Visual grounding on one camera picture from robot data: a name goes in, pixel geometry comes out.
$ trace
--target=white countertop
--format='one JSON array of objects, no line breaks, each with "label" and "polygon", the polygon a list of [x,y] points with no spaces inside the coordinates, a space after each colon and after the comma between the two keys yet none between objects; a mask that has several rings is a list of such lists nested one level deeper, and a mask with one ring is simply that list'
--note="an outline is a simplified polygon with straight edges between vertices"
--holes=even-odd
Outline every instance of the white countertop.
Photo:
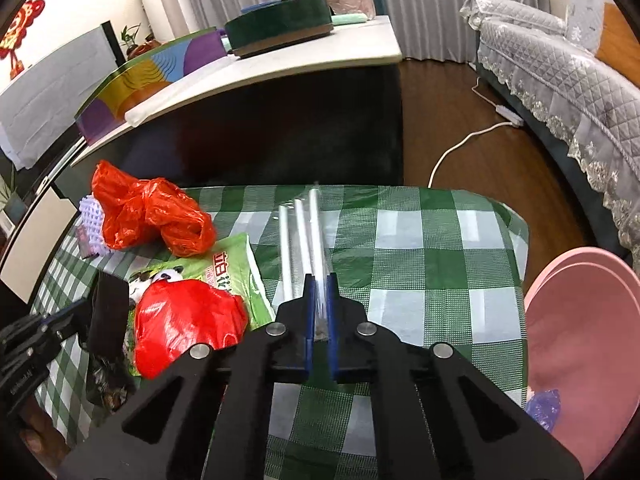
[{"label": "white countertop", "polygon": [[126,114],[127,123],[87,146],[72,165],[144,122],[227,90],[287,75],[393,64],[401,60],[400,46],[388,16],[378,16],[367,23],[341,25],[324,38],[247,59],[230,55],[203,66],[132,108]]}]

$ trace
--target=potted plant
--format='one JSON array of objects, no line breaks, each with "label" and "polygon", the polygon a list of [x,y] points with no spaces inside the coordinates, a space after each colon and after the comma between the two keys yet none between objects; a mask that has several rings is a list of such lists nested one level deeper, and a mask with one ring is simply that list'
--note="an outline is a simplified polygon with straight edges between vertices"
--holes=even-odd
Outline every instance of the potted plant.
[{"label": "potted plant", "polygon": [[155,47],[160,46],[160,42],[154,38],[153,33],[149,34],[145,43],[142,45],[138,45],[136,43],[136,36],[138,31],[140,30],[141,23],[135,25],[134,27],[125,27],[122,29],[122,33],[120,35],[120,39],[122,40],[121,46],[127,47],[127,59],[131,60],[140,54],[144,54],[149,50],[153,50]]},{"label": "potted plant", "polygon": [[120,45],[127,47],[127,57],[129,57],[129,54],[131,54],[138,47],[138,44],[136,43],[136,36],[138,34],[138,31],[140,30],[141,25],[142,23],[139,23],[133,27],[125,26],[125,28],[122,29],[122,33],[120,34],[122,43]]},{"label": "potted plant", "polygon": [[15,191],[15,168],[12,168],[9,184],[0,178],[0,210],[14,225],[18,225],[27,212],[27,206]]}]

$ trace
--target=table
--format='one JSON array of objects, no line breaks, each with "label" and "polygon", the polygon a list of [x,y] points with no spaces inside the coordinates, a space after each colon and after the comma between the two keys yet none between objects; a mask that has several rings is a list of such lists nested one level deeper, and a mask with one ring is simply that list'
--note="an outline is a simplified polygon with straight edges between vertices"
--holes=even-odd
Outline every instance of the table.
[{"label": "table", "polygon": [[395,64],[401,60],[400,46],[388,16],[377,16],[366,23],[340,25],[324,38],[260,56],[240,59],[229,55],[201,67],[131,109],[126,113],[126,124],[87,146],[75,163],[145,121],[221,92],[289,75]]},{"label": "table", "polygon": [[[220,238],[247,232],[275,308],[282,301],[276,212],[303,186],[190,189],[213,216]],[[482,370],[514,402],[526,397],[526,329],[522,279],[529,239],[507,206],[466,191],[415,187],[321,186],[328,261],[340,293],[360,301],[369,319],[401,340],[429,346],[444,340]],[[36,312],[54,312],[88,292],[96,269],[128,276],[167,260],[148,244],[84,261],[70,229],[37,293]],[[277,384],[266,475],[375,478],[367,387],[329,380],[322,352],[307,384]],[[70,446],[103,414],[84,396],[88,355],[75,339],[51,365],[36,394]]]},{"label": "table", "polygon": [[388,17],[379,16],[217,60],[130,110],[130,123],[83,148],[55,185],[77,205],[100,160],[181,187],[400,185],[401,59]]}]

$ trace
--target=green checkered tablecloth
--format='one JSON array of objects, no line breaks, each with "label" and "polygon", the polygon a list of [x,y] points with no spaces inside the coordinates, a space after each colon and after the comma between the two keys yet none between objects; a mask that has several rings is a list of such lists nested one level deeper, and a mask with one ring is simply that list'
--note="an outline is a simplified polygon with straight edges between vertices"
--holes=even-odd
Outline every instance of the green checkered tablecloth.
[{"label": "green checkered tablecloth", "polygon": [[[267,296],[282,301],[277,209],[295,186],[191,189],[218,237],[247,232]],[[408,343],[452,343],[514,402],[526,396],[522,279],[528,229],[508,207],[466,191],[409,187],[321,187],[328,261],[340,293]],[[81,298],[96,269],[127,277],[169,259],[160,244],[81,260],[69,229],[33,309],[55,312]],[[322,360],[322,352],[315,352]],[[36,396],[70,446],[103,414],[84,394],[88,355],[75,338],[50,366]],[[268,443],[271,478],[375,478],[367,388],[338,386],[316,362],[307,384],[277,384]]]}]

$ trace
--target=orange plastic bag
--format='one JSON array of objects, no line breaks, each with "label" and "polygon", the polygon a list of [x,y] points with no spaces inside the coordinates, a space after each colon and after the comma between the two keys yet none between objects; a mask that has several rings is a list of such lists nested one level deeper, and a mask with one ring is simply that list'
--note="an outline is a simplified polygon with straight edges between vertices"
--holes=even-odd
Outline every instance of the orange plastic bag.
[{"label": "orange plastic bag", "polygon": [[136,307],[136,367],[153,379],[196,343],[236,345],[248,321],[242,297],[200,280],[152,283]]},{"label": "orange plastic bag", "polygon": [[173,254],[186,258],[216,241],[211,216],[165,178],[138,180],[101,160],[91,189],[104,210],[102,235],[111,249],[144,244],[159,233]]}]

